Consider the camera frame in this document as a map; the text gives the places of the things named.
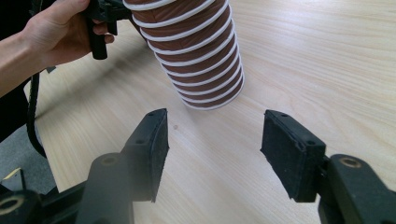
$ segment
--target ducting hose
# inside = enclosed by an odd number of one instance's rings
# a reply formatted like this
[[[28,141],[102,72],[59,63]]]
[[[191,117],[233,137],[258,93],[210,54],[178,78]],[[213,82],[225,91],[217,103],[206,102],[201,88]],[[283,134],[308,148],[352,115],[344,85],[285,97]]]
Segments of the ducting hose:
[[[183,103],[227,105],[245,82],[228,0],[123,0]]]

